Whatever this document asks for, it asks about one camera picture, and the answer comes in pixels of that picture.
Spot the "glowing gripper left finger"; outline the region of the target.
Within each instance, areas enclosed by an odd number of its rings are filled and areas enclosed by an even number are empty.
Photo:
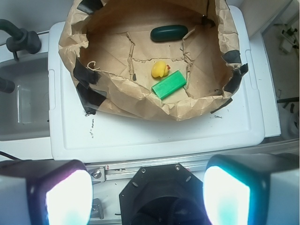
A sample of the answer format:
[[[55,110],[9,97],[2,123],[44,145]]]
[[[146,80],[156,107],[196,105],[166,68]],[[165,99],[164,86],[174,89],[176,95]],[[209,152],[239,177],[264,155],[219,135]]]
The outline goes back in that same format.
[[[91,176],[79,160],[0,163],[2,225],[86,225],[92,201]]]

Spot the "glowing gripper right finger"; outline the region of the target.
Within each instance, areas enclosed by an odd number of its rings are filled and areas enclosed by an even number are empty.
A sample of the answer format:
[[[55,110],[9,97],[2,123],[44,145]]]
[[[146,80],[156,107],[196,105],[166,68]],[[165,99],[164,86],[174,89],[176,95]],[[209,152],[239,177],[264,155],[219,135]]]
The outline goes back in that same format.
[[[214,155],[203,177],[203,200],[214,225],[298,225],[300,157]]]

